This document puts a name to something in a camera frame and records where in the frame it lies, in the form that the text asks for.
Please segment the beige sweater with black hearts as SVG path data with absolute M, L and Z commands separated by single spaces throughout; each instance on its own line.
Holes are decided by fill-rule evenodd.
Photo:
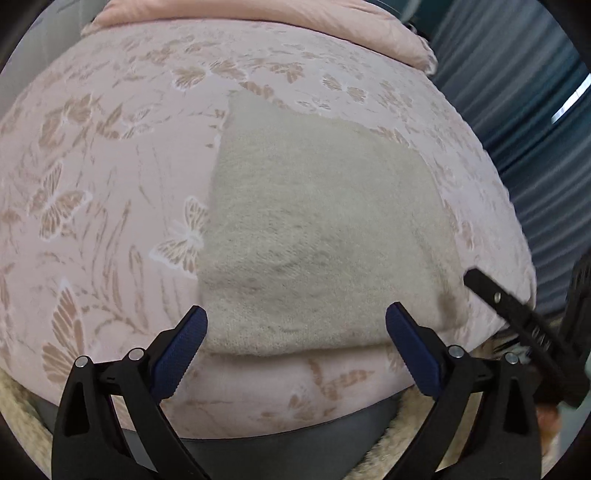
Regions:
M 468 320 L 463 273 L 415 150 L 248 91 L 231 97 L 199 267 L 212 351 L 382 344 L 397 301 L 450 338 Z

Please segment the pink folded duvet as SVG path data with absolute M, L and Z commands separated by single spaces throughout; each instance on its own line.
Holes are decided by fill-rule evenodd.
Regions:
M 82 34 L 123 24 L 189 18 L 283 23 L 349 41 L 428 76 L 438 70 L 438 60 L 427 40 L 367 1 L 114 0 L 82 29 Z

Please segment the blue-grey curtain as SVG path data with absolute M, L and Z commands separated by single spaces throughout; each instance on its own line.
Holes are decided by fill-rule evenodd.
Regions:
M 538 1 L 425 1 L 413 20 L 435 83 L 509 191 L 537 275 L 537 309 L 562 310 L 590 248 L 590 72 Z

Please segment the cream fluffy rug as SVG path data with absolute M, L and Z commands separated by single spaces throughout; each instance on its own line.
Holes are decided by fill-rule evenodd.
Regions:
M 479 400 L 479 396 L 469 400 L 460 427 L 438 467 L 439 470 L 451 466 L 459 460 L 467 442 L 469 430 L 473 425 Z M 346 475 L 345 479 L 384 479 L 410 446 L 433 405 L 434 401 L 430 397 L 424 396 L 416 387 L 405 390 L 400 399 L 398 413 L 391 420 L 389 428 L 361 463 Z

